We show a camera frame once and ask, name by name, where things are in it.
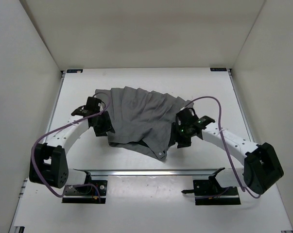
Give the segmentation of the grey pleated skirt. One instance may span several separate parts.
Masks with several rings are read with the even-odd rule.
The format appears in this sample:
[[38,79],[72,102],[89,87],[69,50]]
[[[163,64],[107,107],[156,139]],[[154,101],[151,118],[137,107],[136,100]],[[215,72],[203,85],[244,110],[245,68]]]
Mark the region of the grey pleated skirt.
[[189,100],[168,93],[131,87],[97,89],[97,97],[108,103],[114,133],[108,133],[111,147],[132,150],[165,161],[172,123]]

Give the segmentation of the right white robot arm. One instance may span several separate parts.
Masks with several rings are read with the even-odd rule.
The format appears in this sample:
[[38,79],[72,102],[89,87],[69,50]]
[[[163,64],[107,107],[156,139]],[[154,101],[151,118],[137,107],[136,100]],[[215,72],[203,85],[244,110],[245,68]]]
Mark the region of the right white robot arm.
[[258,198],[284,175],[284,171],[269,143],[262,145],[243,139],[219,126],[214,119],[176,118],[172,123],[169,145],[178,148],[191,146],[191,138],[198,137],[223,149],[228,158],[237,159],[242,168],[220,168],[209,176],[208,187],[213,194],[220,194],[228,187],[239,186]]

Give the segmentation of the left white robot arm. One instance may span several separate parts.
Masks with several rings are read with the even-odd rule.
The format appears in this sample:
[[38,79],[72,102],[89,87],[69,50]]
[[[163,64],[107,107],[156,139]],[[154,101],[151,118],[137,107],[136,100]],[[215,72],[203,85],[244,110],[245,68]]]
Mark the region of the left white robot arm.
[[33,183],[53,188],[76,187],[81,193],[92,189],[92,180],[86,171],[70,169],[67,154],[80,136],[94,129],[96,136],[107,136],[114,129],[107,111],[101,113],[77,109],[66,125],[50,132],[52,137],[44,143],[38,140],[32,147],[29,179]]

